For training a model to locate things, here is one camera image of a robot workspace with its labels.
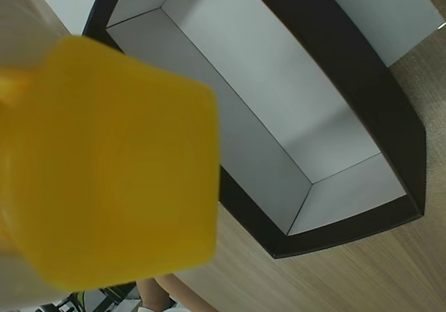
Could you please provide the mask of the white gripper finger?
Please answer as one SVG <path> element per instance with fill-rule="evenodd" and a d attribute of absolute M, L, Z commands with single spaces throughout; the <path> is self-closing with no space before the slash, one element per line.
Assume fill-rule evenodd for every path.
<path fill-rule="evenodd" d="M 1 0 L 1 138 L 35 68 L 58 40 L 38 16 L 18 1 Z M 68 293 L 49 286 L 23 258 L 1 202 L 1 310 L 16 311 L 62 300 Z"/>

